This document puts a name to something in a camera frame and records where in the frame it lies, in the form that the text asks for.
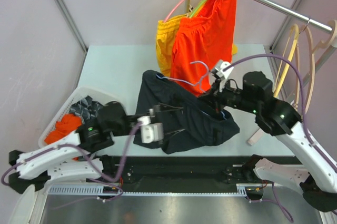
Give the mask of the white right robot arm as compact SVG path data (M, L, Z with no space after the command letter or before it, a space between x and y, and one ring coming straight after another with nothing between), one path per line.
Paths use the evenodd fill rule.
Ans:
M336 161L311 136L304 117L291 104L273 97L272 82L262 72L248 72L238 89L230 86L227 70L213 69L210 74L212 85L202 100L213 108L229 106L254 114L256 124L289 148L304 166L286 167L253 155L245 163L244 179L278 183L302 195L318 211L336 211Z

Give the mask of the dark navy shorts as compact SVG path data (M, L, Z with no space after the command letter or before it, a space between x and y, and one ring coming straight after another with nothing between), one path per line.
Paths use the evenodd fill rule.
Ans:
M184 132L171 137L165 145L156 142L142 143L140 134L137 134L134 144L148 149L162 149L166 154L172 154L218 146L240 132L230 112L224 110L216 113L179 84L163 78L157 71L147 70L142 75L136 113L146 113L157 104L183 107L183 115L179 116L179 121Z

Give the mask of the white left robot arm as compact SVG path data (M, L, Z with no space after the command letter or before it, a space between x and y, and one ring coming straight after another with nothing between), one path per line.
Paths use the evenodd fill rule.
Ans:
M144 143L164 139L163 113L182 111L181 106L159 103L146 113L127 115L118 101L106 103L89 122L67 136L32 152L13 150L10 168L1 183L22 194L29 186L38 191L56 182L91 180L116 186L121 180L132 137L141 133ZM92 155L114 144L114 137L127 136L119 164L104 155Z

